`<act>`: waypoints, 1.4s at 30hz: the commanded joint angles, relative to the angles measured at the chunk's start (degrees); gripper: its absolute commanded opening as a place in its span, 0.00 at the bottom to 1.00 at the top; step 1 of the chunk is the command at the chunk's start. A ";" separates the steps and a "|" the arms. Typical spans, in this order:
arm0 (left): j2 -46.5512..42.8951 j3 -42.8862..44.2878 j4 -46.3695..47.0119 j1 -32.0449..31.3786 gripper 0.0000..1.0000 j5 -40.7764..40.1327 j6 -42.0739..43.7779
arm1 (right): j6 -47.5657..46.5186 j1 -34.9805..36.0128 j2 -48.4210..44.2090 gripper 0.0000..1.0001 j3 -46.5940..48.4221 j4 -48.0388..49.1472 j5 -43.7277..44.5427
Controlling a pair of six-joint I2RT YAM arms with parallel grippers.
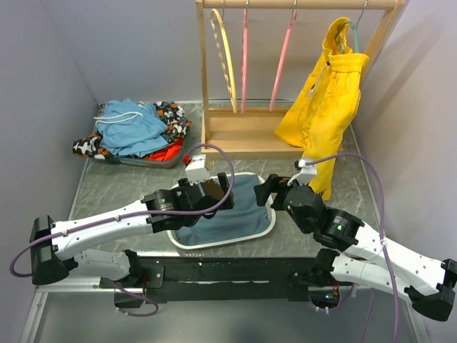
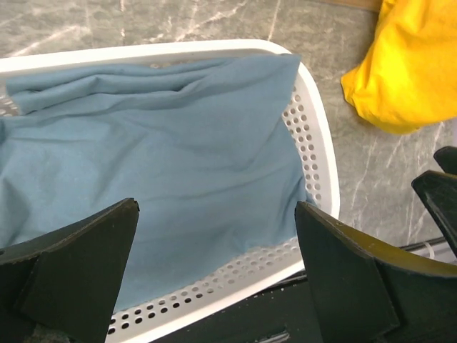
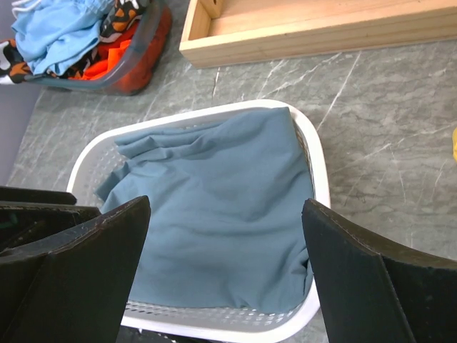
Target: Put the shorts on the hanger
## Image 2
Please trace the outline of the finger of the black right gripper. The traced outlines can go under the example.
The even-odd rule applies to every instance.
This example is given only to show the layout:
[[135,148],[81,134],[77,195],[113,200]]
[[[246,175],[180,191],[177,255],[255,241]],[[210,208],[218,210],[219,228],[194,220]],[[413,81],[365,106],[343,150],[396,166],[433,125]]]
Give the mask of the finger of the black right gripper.
[[456,175],[425,171],[411,185],[456,255]]

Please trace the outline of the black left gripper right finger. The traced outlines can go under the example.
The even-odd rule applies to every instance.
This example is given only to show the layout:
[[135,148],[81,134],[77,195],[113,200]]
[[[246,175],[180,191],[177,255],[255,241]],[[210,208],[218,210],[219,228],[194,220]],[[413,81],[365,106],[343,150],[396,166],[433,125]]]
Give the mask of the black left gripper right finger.
[[455,342],[456,265],[299,202],[296,231],[325,342]]

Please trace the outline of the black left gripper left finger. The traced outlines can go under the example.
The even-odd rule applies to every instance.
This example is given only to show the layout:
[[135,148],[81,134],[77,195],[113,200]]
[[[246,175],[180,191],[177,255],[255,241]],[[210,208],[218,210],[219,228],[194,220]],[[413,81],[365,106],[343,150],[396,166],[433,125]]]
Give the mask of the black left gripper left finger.
[[131,251],[139,205],[123,199],[35,239],[1,248],[1,341],[36,326],[104,342]]

